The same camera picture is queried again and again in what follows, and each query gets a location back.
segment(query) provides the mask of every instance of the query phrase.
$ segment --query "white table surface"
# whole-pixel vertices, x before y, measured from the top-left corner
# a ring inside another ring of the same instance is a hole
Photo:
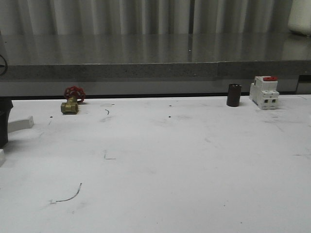
[[[0,233],[311,232],[311,96],[61,102],[14,101]]]

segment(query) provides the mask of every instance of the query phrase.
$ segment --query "wire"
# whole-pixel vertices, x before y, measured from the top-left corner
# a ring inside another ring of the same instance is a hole
[[[82,183],[80,183],[80,186],[79,186],[79,188],[78,188],[78,191],[77,191],[77,193],[76,193],[73,197],[71,197],[71,198],[69,198],[69,199],[66,199],[66,200],[57,200],[56,202],[68,201],[68,200],[71,200],[71,199],[75,198],[75,197],[78,195],[78,193],[80,192],[81,185],[82,185]]]

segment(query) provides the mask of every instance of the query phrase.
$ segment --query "valve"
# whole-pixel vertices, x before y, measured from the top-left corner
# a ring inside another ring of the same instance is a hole
[[[86,94],[82,88],[72,86],[66,88],[64,97],[67,102],[60,106],[61,112],[63,114],[77,114],[79,111],[78,104],[84,101]]]

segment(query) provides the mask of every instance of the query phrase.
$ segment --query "red valve handwheel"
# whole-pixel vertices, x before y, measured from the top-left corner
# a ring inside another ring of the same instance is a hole
[[[86,94],[84,93],[84,90],[77,86],[67,87],[64,92],[64,97],[68,100],[70,97],[75,96],[77,98],[78,103],[82,103],[84,99],[86,98]]]

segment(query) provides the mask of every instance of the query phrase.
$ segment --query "white plastic bracket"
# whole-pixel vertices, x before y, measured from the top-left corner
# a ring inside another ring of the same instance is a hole
[[[33,116],[29,116],[26,119],[11,121],[8,123],[8,133],[12,133],[18,130],[31,129],[33,125]]]

